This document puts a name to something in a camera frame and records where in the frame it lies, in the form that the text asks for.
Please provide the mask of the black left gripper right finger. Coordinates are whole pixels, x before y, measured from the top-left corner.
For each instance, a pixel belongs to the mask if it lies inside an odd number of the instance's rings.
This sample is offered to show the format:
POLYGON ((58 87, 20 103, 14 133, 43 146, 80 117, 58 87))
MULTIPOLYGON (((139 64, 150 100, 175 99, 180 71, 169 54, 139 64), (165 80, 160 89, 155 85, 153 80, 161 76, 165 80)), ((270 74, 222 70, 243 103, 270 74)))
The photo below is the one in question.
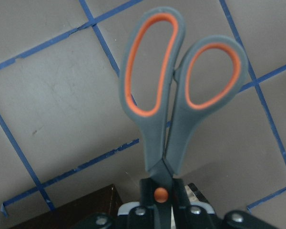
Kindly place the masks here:
POLYGON ((173 179, 172 206, 177 229, 192 229, 191 204, 181 179, 173 179))

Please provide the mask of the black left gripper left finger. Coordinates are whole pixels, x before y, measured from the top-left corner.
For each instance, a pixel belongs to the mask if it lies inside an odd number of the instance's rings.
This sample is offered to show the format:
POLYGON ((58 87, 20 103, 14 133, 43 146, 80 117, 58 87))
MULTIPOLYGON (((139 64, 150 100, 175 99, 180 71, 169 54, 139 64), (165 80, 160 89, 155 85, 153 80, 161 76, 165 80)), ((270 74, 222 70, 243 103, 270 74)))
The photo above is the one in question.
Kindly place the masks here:
POLYGON ((140 208, 143 211, 140 217, 143 219, 143 229, 154 229, 157 208, 153 197, 153 181, 150 178, 140 180, 140 193, 140 208))

